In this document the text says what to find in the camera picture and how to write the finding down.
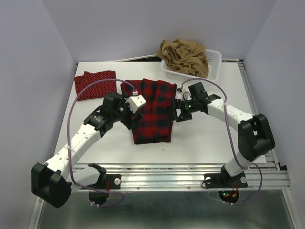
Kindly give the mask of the red polka dot skirt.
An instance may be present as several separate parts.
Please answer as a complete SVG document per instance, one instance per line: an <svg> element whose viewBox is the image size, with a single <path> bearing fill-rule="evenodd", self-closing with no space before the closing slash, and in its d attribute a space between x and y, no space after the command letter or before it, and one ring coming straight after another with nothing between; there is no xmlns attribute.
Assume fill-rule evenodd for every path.
<svg viewBox="0 0 305 229"><path fill-rule="evenodd" d="M111 70L97 73L85 71L83 75L74 78L76 94L79 95L79 93L88 85L104 79L116 79L116 72ZM103 98L109 92L117 92L116 81L97 83L83 92L77 100L82 101Z"/></svg>

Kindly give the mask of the red black plaid skirt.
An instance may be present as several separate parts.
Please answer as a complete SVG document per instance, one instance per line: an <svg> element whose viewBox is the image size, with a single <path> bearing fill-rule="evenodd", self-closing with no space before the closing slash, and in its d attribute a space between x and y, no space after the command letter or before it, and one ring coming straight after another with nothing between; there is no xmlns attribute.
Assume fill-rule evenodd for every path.
<svg viewBox="0 0 305 229"><path fill-rule="evenodd" d="M149 79L128 80L146 100L139 112L143 118L132 129L136 145L171 141L173 122L168 120L172 99L176 96L177 84Z"/></svg>

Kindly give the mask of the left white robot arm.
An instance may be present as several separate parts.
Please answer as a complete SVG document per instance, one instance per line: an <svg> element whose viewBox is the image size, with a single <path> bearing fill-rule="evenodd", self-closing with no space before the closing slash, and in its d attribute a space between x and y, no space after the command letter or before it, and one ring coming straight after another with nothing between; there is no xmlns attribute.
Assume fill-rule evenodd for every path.
<svg viewBox="0 0 305 229"><path fill-rule="evenodd" d="M74 137L67 137L67 144L44 164L36 163L31 169L31 191L55 208L62 207L70 195L85 188L102 193L106 202L111 182L106 169L90 163L84 169L73 172L87 150L99 141L114 123L121 122L132 129L143 117L140 108L146 100L136 91L128 98L115 92L107 93L102 105L84 121Z"/></svg>

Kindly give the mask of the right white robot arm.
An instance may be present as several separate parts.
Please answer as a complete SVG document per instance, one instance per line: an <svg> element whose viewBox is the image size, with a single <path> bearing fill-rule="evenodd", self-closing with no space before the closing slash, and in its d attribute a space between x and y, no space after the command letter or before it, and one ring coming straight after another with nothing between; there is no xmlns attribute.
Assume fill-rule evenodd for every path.
<svg viewBox="0 0 305 229"><path fill-rule="evenodd" d="M275 140L268 119L263 114L249 114L227 103L216 94L208 94L201 82L177 89L179 99L172 99L168 114L170 121L191 120L192 114L202 112L233 128L238 134L238 151L222 166L219 173L205 174L202 187L230 188L235 185L247 187L245 171L259 157L275 148Z"/></svg>

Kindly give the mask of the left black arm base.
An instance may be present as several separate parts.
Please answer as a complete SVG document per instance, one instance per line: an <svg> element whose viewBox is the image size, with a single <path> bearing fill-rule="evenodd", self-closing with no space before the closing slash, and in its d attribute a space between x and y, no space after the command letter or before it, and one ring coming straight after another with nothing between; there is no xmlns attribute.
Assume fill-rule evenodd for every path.
<svg viewBox="0 0 305 229"><path fill-rule="evenodd" d="M99 178L95 184L89 185L90 188L101 189L103 191L119 190L121 188L120 174L106 175L104 178ZM89 190L88 199L91 205L96 207L104 207L114 205L115 194L101 193Z"/></svg>

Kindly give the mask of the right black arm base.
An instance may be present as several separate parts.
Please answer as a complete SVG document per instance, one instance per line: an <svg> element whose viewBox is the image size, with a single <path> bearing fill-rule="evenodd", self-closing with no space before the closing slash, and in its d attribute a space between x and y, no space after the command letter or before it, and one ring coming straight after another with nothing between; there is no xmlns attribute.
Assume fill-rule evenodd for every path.
<svg viewBox="0 0 305 229"><path fill-rule="evenodd" d="M235 204L239 199L239 189L247 188L248 183L244 173L231 177L226 173L205 174L201 187L205 189L220 189L219 198L225 203Z"/></svg>

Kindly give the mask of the white plastic basket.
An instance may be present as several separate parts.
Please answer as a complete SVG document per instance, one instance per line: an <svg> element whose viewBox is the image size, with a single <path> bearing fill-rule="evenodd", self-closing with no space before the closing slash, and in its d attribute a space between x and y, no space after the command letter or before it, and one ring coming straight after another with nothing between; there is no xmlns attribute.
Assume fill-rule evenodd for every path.
<svg viewBox="0 0 305 229"><path fill-rule="evenodd" d="M220 52L210 50L210 49L205 49L204 53L206 56L206 60L208 63L208 69L209 69L207 80L215 81L221 71L222 55ZM180 82L186 81L189 79L193 79L193 78L199 79L199 77L171 71L167 67L164 60L161 61L161 70L164 71L165 73L170 74L171 76L178 77L178 81L180 81Z"/></svg>

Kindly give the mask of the tan brown skirt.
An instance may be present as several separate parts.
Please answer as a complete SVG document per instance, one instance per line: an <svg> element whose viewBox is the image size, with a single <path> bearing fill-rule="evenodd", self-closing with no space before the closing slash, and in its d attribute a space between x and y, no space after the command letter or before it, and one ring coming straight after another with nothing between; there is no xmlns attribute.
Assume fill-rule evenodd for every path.
<svg viewBox="0 0 305 229"><path fill-rule="evenodd" d="M156 55L171 71L207 78L209 68L205 50L204 45L195 41L163 40Z"/></svg>

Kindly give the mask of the white board strip behind table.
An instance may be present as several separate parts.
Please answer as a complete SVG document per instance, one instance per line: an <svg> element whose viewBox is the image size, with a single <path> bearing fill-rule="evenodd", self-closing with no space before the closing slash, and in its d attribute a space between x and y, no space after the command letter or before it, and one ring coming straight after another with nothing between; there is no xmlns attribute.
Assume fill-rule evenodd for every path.
<svg viewBox="0 0 305 229"><path fill-rule="evenodd" d="M153 62L155 57L156 57L156 55L152 54L152 55L146 55L146 56L139 56L139 57L120 59L120 60L113 60L111 62Z"/></svg>

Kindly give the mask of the aluminium frame rails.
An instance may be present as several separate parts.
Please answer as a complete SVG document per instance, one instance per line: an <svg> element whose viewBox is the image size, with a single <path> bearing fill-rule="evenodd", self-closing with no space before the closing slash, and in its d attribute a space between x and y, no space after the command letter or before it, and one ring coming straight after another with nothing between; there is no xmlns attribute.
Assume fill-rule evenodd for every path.
<svg viewBox="0 0 305 229"><path fill-rule="evenodd" d="M252 114L235 63L223 63L215 81L193 78L180 82L178 77L162 71L157 62L81 62L76 73L83 75L85 71L105 70L116 72L116 93L126 98L134 91L138 93L128 80L162 80L186 90L201 82L208 94L226 98L229 105ZM74 137L83 121L102 105L104 99L78 101L78 97L72 90L56 151L51 158L67 144L67 137ZM91 205L89 190L81 188L59 208L60 215L48 216L46 226L62 228L61 221L72 218L76 211L79 214L76 220L83 220L89 227L301 228L291 210L293 201L288 173L267 162L265 155L245 171L248 187L239 189L237 203L222 201L218 195L220 189L201 187L205 174L219 173L233 158L233 151L238 151L238 134L233 128L228 132L223 121L205 113L195 112L192 117L188 121L172 121L169 143L136 145L132 129L128 130L121 122L114 123L72 169L77 172L95 163L105 168L107 175L120 174L121 188L110 193L115 194L114 205Z"/></svg>

